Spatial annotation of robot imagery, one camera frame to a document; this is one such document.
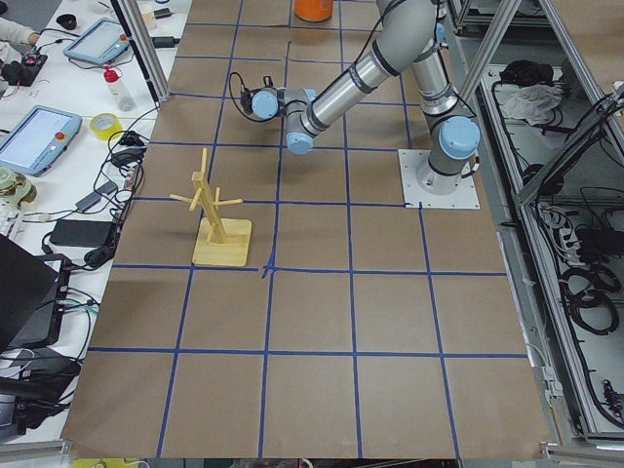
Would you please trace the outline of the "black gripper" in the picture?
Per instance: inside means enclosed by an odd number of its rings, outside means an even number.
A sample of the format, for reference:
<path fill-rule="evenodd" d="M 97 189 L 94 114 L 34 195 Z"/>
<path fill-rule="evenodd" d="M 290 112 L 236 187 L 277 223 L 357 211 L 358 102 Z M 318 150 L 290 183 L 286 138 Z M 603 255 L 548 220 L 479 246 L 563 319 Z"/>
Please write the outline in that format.
<path fill-rule="evenodd" d="M 245 113 L 253 113 L 254 92 L 247 87 L 241 88 L 240 102 Z"/>

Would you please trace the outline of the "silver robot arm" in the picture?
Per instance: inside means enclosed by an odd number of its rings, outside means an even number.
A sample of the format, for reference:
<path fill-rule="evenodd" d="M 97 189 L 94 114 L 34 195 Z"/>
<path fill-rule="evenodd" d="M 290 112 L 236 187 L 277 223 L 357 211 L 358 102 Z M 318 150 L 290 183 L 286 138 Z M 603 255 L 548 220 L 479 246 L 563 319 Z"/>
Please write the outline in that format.
<path fill-rule="evenodd" d="M 264 123 L 282 117 L 288 150 L 305 155 L 314 139 L 373 93 L 386 79 L 405 70 L 414 76 L 433 149 L 427 182 L 455 180 L 475 154 L 481 139 L 477 124 L 463 112 L 463 101 L 452 85 L 436 36 L 445 15 L 442 1 L 380 1 L 379 19 L 354 61 L 324 90 L 274 86 L 264 77 L 260 88 L 242 87 L 234 104 L 248 120 Z"/>

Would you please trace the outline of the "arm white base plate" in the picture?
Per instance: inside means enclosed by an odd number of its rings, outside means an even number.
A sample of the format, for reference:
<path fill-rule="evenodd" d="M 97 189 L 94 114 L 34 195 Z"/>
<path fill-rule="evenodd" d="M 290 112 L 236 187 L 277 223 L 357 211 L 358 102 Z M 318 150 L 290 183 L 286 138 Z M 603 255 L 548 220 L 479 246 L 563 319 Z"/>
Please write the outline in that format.
<path fill-rule="evenodd" d="M 439 175 L 429 165 L 430 150 L 399 149 L 404 205 L 411 209 L 478 210 L 475 181 L 466 163 L 459 175 Z"/>

